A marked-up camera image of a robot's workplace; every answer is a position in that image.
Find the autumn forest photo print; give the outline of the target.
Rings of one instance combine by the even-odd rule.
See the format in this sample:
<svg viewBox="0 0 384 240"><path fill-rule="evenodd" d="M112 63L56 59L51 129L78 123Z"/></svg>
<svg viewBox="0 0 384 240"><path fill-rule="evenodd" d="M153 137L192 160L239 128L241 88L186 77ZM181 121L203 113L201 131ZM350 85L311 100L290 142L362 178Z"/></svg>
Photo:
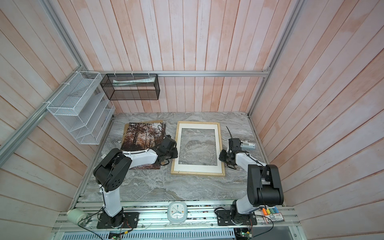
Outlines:
<svg viewBox="0 0 384 240"><path fill-rule="evenodd" d="M123 134L121 151L143 152L160 144L166 136L167 123L140 124L130 123Z"/></svg>

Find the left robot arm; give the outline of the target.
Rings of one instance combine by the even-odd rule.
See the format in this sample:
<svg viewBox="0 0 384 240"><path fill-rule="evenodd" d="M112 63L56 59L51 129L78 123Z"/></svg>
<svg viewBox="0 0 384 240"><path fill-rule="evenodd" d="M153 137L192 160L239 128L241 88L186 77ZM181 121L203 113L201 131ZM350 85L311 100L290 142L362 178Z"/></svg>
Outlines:
<svg viewBox="0 0 384 240"><path fill-rule="evenodd" d="M142 165L168 165L178 157L177 142L166 135L160 144L141 151L121 151L112 149L95 167L93 174L102 190L102 223L98 228L119 228L125 223L124 209L121 205L120 186L129 169Z"/></svg>

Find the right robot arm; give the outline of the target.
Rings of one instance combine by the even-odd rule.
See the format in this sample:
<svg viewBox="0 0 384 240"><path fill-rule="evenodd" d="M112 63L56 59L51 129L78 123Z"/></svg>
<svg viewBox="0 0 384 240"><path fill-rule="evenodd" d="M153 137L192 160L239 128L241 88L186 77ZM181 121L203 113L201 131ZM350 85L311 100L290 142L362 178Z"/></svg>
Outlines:
<svg viewBox="0 0 384 240"><path fill-rule="evenodd" d="M282 205L284 193L277 166L256 160L243 149L239 138L230 138L228 142L228 149L221 151L219 160L230 169L241 167L247 171L247 194L235 200L230 209L231 221L239 225L249 220L259 207Z"/></svg>

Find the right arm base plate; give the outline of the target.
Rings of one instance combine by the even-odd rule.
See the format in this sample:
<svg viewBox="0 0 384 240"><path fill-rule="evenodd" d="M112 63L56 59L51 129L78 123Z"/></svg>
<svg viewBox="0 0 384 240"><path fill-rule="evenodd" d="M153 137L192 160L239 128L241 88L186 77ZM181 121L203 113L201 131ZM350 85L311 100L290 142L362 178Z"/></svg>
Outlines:
<svg viewBox="0 0 384 240"><path fill-rule="evenodd" d="M224 208L217 208L214 210L214 213L217 216L219 226L256 226L258 224L255 215L240 215L236 211L225 210Z"/></svg>

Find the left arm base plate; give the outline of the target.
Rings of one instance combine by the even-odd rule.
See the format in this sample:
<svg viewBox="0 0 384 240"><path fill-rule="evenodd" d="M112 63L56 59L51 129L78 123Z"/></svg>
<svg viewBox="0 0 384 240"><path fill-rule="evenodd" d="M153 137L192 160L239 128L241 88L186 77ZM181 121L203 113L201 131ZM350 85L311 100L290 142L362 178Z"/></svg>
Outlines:
<svg viewBox="0 0 384 240"><path fill-rule="evenodd" d="M114 217L102 212L98 217L97 229L134 229L138 225L140 213L138 212L120 212Z"/></svg>

